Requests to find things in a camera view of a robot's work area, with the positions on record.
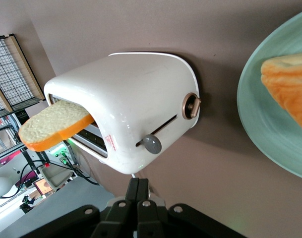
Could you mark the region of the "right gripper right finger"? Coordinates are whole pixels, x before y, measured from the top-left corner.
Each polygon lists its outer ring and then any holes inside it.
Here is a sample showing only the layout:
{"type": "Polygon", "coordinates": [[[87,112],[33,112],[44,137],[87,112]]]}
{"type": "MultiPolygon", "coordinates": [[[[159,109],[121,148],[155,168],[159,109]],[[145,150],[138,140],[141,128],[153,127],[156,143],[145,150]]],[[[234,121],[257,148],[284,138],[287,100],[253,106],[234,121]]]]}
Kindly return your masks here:
{"type": "Polygon", "coordinates": [[[139,179],[136,201],[137,237],[164,238],[165,201],[151,192],[146,178],[139,179]]]}

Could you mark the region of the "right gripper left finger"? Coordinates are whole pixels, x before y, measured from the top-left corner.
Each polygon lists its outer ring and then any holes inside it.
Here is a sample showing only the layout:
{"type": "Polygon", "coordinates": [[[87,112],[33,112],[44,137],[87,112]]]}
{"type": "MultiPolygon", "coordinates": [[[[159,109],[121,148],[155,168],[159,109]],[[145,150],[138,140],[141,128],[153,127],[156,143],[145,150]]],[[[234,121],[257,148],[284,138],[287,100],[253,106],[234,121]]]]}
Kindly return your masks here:
{"type": "Polygon", "coordinates": [[[111,206],[100,213],[100,220],[92,238],[132,238],[134,229],[132,227],[131,215],[135,210],[138,178],[132,178],[129,182],[124,198],[118,198],[111,206]]]}

